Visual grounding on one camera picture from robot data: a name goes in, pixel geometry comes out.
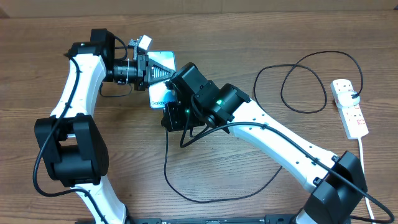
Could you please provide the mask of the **blue Galaxy smartphone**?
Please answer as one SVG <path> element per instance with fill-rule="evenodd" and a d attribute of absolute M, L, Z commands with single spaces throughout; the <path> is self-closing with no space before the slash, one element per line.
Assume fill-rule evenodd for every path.
<path fill-rule="evenodd" d="M 150 51 L 148 55 L 150 59 L 171 69 L 172 73 L 175 71 L 175 54 L 173 51 Z M 166 87 L 165 82 L 168 80 L 162 80 L 149 86 L 150 107 L 153 110 L 162 110 L 167 103 L 176 101 L 177 97 L 174 91 Z"/>

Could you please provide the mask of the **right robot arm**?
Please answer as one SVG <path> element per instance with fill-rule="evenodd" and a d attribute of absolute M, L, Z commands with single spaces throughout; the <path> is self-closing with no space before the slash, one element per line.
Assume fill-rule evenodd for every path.
<path fill-rule="evenodd" d="M 177 95 L 162 125 L 187 131 L 204 124 L 243 139 L 294 176 L 310 196 L 293 223 L 345 223 L 368 191 L 360 160 L 351 152 L 337 156 L 304 140 L 270 117 L 248 94 L 229 83 L 218 88 L 193 63 L 166 83 Z"/>

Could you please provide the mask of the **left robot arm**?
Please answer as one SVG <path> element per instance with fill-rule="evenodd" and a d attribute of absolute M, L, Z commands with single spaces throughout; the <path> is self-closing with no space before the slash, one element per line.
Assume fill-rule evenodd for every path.
<path fill-rule="evenodd" d="M 93 29 L 89 41 L 75 42 L 68 50 L 70 70 L 62 96 L 48 118 L 35 122 L 35 164 L 43 164 L 65 194 L 78 194 L 94 223 L 133 222 L 108 179 L 108 149 L 93 118 L 103 83 L 148 90 L 156 110 L 174 100 L 164 82 L 175 71 L 175 55 L 151 51 L 151 41 L 142 35 L 125 44 L 106 29 Z"/>

